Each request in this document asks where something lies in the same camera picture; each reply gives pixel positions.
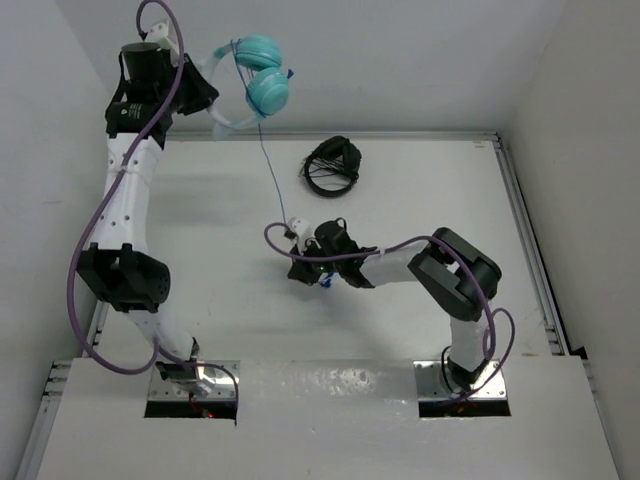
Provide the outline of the teal cat-ear headphones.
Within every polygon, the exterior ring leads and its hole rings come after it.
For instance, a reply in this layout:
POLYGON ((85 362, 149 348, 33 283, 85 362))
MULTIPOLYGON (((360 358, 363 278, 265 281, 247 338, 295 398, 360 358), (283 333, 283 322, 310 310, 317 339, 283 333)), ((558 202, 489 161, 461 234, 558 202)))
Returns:
POLYGON ((234 131, 259 127, 263 121, 280 112, 289 100, 289 80, 293 76, 292 70, 282 70, 283 57, 274 39, 264 35, 249 35, 229 41, 197 64, 200 74, 210 85, 213 85, 217 66, 227 55, 233 57, 252 115, 232 121, 212 104, 206 111, 214 122, 213 136, 216 140, 234 131))

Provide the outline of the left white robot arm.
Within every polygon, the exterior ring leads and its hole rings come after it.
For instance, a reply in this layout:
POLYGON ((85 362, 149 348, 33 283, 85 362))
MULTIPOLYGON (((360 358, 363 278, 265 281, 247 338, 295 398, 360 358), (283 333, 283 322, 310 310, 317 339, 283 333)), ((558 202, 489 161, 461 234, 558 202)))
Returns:
POLYGON ((154 348, 152 363, 163 377, 195 380, 199 346, 161 310, 171 274, 151 256, 146 225, 152 180, 173 114, 202 110, 218 93, 188 57, 173 60, 171 51, 157 43, 128 44, 118 62, 119 83, 105 111, 104 197, 81 237, 72 274, 139 329, 154 348))

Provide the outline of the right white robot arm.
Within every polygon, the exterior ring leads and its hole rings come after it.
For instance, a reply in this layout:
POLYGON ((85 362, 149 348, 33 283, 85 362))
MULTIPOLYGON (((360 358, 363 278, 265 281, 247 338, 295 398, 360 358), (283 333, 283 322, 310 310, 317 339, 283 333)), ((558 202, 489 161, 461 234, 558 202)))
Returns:
POLYGON ((348 285, 373 289, 417 282, 450 317, 451 346, 447 369, 463 391, 469 391, 493 356, 495 327, 489 301, 502 272, 497 264, 453 230, 441 227, 430 240, 384 250, 362 247, 342 218, 317 227, 292 218, 284 236, 291 241, 291 280, 322 284, 337 275, 348 285))

